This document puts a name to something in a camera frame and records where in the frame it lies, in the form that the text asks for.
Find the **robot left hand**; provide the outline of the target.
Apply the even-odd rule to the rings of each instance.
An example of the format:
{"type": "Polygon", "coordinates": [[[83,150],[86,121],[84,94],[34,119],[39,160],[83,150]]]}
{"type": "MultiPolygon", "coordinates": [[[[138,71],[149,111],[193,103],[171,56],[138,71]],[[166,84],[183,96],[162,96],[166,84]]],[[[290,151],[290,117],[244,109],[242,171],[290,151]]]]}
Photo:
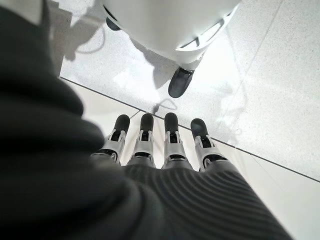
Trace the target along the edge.
{"type": "Polygon", "coordinates": [[[83,119],[58,79],[44,0],[0,3],[0,237],[3,240],[288,240],[290,235],[208,136],[200,171],[185,156],[120,154],[130,119],[110,138],[83,119]]]}

